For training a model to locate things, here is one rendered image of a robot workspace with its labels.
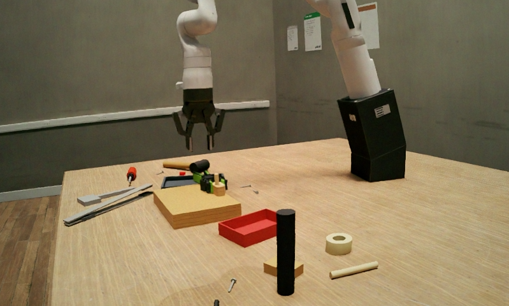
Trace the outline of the beige wooden dowel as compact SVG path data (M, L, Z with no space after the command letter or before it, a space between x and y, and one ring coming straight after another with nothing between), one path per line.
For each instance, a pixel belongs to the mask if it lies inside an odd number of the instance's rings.
M332 271L332 272L329 272L329 276L330 276L331 279L333 279L333 278L342 277L342 276L345 276L345 275L350 275L350 274L353 274L353 273L358 273L358 272L363 272L363 271L366 271L366 270L371 270L371 269L374 269L374 268L378 268L378 262L377 261L374 261L374 262L371 262L371 263L366 263L366 264L363 264L363 265L353 266L353 267L350 267L350 268L344 268L344 269L341 269L341 270Z

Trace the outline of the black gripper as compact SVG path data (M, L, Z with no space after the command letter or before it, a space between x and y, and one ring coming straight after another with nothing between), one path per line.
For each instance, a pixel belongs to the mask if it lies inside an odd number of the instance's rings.
M210 117L214 112L217 119L213 128ZM213 88L183 89L183 107L177 112L172 112L172 117L178 134L185 136L186 148L189 152L193 152L191 134L194 124L197 123L204 123L206 127L208 150L214 148L214 134L222 129L225 112L224 109L215 108L213 104ZM188 119L185 131L180 122L182 114Z

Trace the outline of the beige ring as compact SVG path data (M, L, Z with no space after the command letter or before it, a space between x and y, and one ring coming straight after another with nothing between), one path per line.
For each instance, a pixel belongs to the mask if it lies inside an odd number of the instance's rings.
M339 241L342 240L342 241ZM333 233L326 237L326 252L336 256L350 253L352 237L345 233Z

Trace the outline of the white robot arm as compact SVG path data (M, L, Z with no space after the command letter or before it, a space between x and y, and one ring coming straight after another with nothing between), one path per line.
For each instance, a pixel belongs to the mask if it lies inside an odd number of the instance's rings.
M214 0L189 0L198 9L185 11L176 22L183 51L183 81L176 89L213 88L211 50L198 44L197 36L217 26ZM355 0L305 0L320 14L331 18L330 33L350 99L365 98L381 90L375 65L368 54Z

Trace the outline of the mallet with black head and wooden handle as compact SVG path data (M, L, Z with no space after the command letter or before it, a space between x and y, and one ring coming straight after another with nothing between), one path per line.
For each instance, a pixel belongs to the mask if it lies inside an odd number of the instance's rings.
M190 169L190 172L193 171L201 172L204 170L208 170L210 168L210 162L207 159L202 159L200 161L196 161L193 163L186 163L186 162L173 162L173 161L164 161L162 163L163 167L165 168L183 168L183 169Z

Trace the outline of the red-handled screwdriver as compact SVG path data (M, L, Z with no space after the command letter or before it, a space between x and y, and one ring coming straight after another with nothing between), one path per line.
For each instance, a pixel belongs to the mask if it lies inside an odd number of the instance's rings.
M130 167L127 172L127 178L129 179L128 182L130 182L131 180L134 180L135 176L136 176L136 168Z

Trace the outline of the black spring clamp with green handles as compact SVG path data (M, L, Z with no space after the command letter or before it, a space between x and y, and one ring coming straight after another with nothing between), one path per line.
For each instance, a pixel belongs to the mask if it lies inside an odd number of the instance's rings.
M213 182L215 182L215 177L212 176L208 170L204 170L204 174L193 171L193 181L200 184L201 190L207 193L213 193ZM205 180L205 181L204 181ZM209 182L208 182L209 181ZM219 182L223 183L227 187L227 179L222 176L219 176Z

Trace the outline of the red shallow tray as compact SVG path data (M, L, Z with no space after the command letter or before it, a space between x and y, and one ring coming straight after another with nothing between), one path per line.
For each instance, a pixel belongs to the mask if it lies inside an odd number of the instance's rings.
M276 237L276 212L262 209L218 222L219 235L246 248Z

